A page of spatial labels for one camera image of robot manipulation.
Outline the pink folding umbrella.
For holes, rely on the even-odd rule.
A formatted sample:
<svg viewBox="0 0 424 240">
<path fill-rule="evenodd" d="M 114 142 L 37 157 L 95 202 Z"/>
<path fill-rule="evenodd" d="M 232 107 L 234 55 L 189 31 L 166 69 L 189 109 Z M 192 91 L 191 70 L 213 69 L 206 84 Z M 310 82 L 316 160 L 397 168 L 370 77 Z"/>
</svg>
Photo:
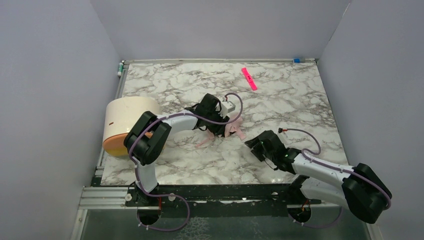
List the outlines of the pink folding umbrella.
<svg viewBox="0 0 424 240">
<path fill-rule="evenodd" d="M 246 138 L 246 135 L 241 130 L 242 123 L 243 123 L 243 118 L 240 116 L 236 119 L 236 121 L 234 121 L 230 124 L 227 124 L 225 126 L 224 134 L 221 134 L 221 135 L 218 135 L 218 136 L 227 138 L 230 135 L 236 134 L 240 138 L 240 140 L 244 140 Z M 206 133 L 207 133 L 207 138 L 204 139 L 202 142 L 198 143 L 195 146 L 196 148 L 199 148 L 203 144 L 211 142 L 215 139 L 215 135 L 210 130 L 207 130 Z"/>
</svg>

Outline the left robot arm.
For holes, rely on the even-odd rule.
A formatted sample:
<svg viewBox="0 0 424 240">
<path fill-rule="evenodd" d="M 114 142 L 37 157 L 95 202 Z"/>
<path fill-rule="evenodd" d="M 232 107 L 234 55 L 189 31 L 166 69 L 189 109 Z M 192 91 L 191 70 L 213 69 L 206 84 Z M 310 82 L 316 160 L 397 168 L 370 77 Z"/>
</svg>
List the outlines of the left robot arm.
<svg viewBox="0 0 424 240">
<path fill-rule="evenodd" d="M 136 186 L 148 195 L 158 186 L 155 161 L 170 136 L 199 129 L 222 137 L 230 121 L 229 113 L 235 109 L 233 102 L 207 93 L 199 103 L 174 114 L 157 115 L 145 111 L 123 140 L 135 165 Z"/>
</svg>

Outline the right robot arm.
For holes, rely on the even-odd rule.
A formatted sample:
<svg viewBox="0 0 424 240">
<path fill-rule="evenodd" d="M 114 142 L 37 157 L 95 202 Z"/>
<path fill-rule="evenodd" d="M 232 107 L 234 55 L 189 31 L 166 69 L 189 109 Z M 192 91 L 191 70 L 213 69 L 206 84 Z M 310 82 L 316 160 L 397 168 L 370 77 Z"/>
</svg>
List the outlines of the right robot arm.
<svg viewBox="0 0 424 240">
<path fill-rule="evenodd" d="M 286 147 L 278 134 L 266 130 L 245 141 L 261 162 L 270 160 L 273 170 L 298 175 L 290 196 L 305 204 L 320 200 L 349 210 L 359 220 L 374 224 L 381 213 L 392 206 L 392 193 L 372 168 L 364 163 L 340 165 L 318 158 L 308 149 Z"/>
</svg>

